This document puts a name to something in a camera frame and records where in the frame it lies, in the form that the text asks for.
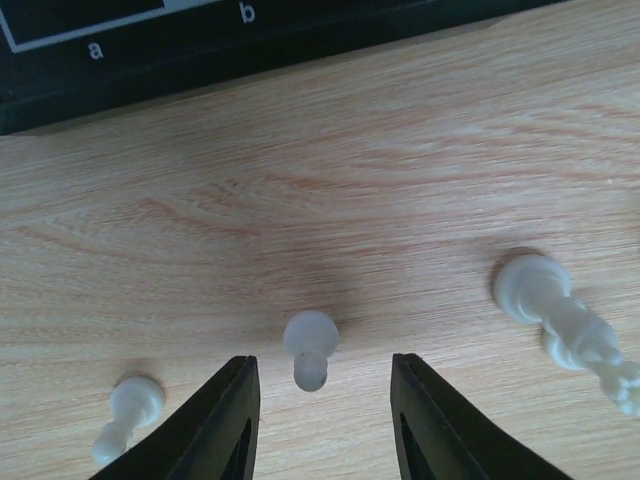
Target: white chess piece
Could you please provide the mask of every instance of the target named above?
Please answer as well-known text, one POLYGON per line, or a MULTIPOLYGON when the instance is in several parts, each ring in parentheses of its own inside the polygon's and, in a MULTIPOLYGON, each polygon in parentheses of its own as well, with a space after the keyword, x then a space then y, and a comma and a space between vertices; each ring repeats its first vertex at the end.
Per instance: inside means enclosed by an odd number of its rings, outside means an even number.
POLYGON ((498 274, 494 296, 516 322, 542 324, 544 349, 558 366, 590 370, 622 412, 640 415, 640 364, 624 361, 611 325, 571 297, 561 265, 540 255, 516 258, 498 274))
POLYGON ((293 378, 305 392, 315 392, 327 381, 329 357, 340 343, 340 333, 328 315, 307 310, 293 316, 284 330, 284 346, 294 358, 293 378))
POLYGON ((134 429, 158 420, 164 400, 162 388, 149 378, 132 377, 120 383, 109 399, 113 421, 93 444, 94 460, 108 465, 122 455, 133 440, 134 429))

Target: chess piece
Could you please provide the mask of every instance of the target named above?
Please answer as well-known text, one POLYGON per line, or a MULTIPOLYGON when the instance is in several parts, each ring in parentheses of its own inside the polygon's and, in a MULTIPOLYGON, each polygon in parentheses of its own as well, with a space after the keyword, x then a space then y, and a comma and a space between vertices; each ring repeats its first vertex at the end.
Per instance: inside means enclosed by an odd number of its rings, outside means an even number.
POLYGON ((134 429, 158 420, 164 401, 162 388, 149 378, 132 377, 120 383, 109 399, 113 421, 93 444, 94 460, 108 465, 122 455, 133 440, 134 429))
POLYGON ((640 415, 640 364, 625 361, 611 325, 571 296, 561 265, 540 255, 516 258, 498 274, 494 296, 516 322, 542 325, 544 349, 558 366, 593 372, 622 412, 640 415))
POLYGON ((338 348, 340 333, 328 315, 315 310, 300 312, 284 331, 284 346, 294 358, 293 378, 305 392, 315 392, 327 381, 329 357, 338 348))

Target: white pawn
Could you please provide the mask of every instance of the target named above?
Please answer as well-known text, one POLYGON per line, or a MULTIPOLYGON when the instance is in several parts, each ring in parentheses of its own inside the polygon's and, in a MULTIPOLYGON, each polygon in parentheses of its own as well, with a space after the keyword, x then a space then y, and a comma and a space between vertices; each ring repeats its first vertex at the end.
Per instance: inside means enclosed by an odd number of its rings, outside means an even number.
POLYGON ((327 381, 328 358, 340 343, 331 317, 316 310, 293 316, 284 330, 284 347, 293 360, 293 378, 305 392, 315 392, 327 381))
POLYGON ((93 444, 93 459, 108 465, 127 451, 133 430, 158 420, 164 400, 160 385, 146 377, 132 377, 120 383, 109 399, 113 421, 105 425, 93 444))

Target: white line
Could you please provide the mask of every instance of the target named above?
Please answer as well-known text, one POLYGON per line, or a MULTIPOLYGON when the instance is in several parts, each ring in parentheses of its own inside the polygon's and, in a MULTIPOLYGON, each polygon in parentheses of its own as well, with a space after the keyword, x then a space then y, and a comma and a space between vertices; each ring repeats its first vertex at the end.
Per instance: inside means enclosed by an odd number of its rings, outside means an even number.
POLYGON ((16 52, 16 41, 13 39, 13 35, 11 35, 11 30, 9 30, 9 24, 7 23, 7 19, 4 18, 4 13, 0 9, 0 27, 4 31, 4 36, 7 39, 7 43, 9 44, 9 48, 13 53, 16 52))
MULTIPOLYGON (((6 22, 3 22, 4 17, 1 16, 1 13, 2 12, 0 12, 0 22, 2 22, 2 28, 3 30, 5 30, 6 22)), ((33 50, 34 48, 46 47, 48 45, 53 45, 54 43, 66 42, 67 40, 72 40, 74 38, 91 35, 92 33, 98 33, 104 30, 110 30, 112 28, 123 27, 125 25, 141 22, 143 20, 149 20, 150 18, 161 17, 162 15, 166 15, 167 13, 169 12, 167 12, 165 8, 157 8, 155 10, 149 10, 148 12, 137 13, 129 17, 97 23, 95 25, 91 25, 90 27, 84 27, 77 30, 71 30, 69 32, 58 33, 57 35, 38 38, 37 40, 31 40, 25 43, 16 44, 15 42, 13 42, 13 45, 11 45, 11 51, 13 51, 13 53, 26 52, 27 50, 33 50)), ((8 25, 6 25, 6 30, 4 33, 5 35, 7 35, 9 44, 11 44, 11 42, 13 41, 13 37, 9 38, 9 35, 11 33, 9 32, 8 25)))
POLYGON ((164 0, 164 8, 170 12, 178 12, 193 7, 200 7, 207 3, 213 3, 217 0, 164 0))

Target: fallen chess piece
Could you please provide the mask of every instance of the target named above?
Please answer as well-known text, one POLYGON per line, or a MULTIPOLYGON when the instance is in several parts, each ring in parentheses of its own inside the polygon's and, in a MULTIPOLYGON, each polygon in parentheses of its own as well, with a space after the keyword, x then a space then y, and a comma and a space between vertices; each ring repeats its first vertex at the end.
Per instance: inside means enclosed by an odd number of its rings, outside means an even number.
POLYGON ((127 451, 133 431, 152 424, 162 412, 164 393, 146 377, 132 377, 120 383, 109 399, 113 421, 107 423, 93 444, 93 459, 108 465, 127 451))
POLYGON ((543 346, 558 366, 590 370, 622 412, 640 415, 640 364, 625 361, 611 325, 571 297, 561 265, 540 255, 516 258, 498 274, 494 296, 516 322, 542 324, 543 346))
POLYGON ((293 316, 284 330, 284 346, 294 358, 293 378, 305 392, 315 392, 327 381, 329 357, 340 343, 340 333, 328 315, 307 310, 293 316))

